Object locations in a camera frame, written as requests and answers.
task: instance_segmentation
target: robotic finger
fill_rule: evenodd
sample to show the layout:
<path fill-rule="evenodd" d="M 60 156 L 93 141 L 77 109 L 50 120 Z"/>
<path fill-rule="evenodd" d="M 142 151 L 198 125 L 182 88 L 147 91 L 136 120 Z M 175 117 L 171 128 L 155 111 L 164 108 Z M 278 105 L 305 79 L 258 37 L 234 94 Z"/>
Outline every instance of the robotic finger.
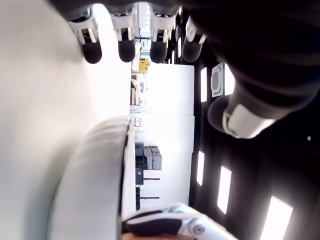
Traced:
<path fill-rule="evenodd" d="M 135 212 L 122 223 L 122 233 L 128 232 L 141 237 L 178 235 L 197 240 L 236 240 L 224 227 L 182 203 Z"/>

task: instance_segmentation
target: rectangular ceiling light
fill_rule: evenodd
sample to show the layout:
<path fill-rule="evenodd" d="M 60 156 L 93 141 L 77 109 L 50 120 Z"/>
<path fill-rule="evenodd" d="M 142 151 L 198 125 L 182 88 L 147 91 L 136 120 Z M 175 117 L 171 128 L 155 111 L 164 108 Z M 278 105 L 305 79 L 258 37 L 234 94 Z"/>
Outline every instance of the rectangular ceiling light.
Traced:
<path fill-rule="evenodd" d="M 272 196 L 260 240 L 282 240 L 292 210 L 292 206 Z"/>
<path fill-rule="evenodd" d="M 229 200 L 229 191 L 231 183 L 231 171 L 226 167 L 221 167 L 220 184 L 217 206 L 226 214 Z"/>
<path fill-rule="evenodd" d="M 201 81 L 200 81 L 200 91 L 201 91 L 201 102 L 207 101 L 207 68 L 201 70 Z"/>
<path fill-rule="evenodd" d="M 204 165 L 205 165 L 205 154 L 202 151 L 199 151 L 198 167 L 196 171 L 196 181 L 200 186 L 202 186 L 202 181 L 204 179 Z"/>
<path fill-rule="evenodd" d="M 175 64 L 175 51 L 172 51 L 171 59 L 172 64 Z"/>
<path fill-rule="evenodd" d="M 234 92 L 235 89 L 235 77 L 230 71 L 230 68 L 227 64 L 224 67 L 224 94 L 229 95 Z"/>
<path fill-rule="evenodd" d="M 178 40 L 178 58 L 181 57 L 181 37 L 179 37 L 179 40 Z"/>

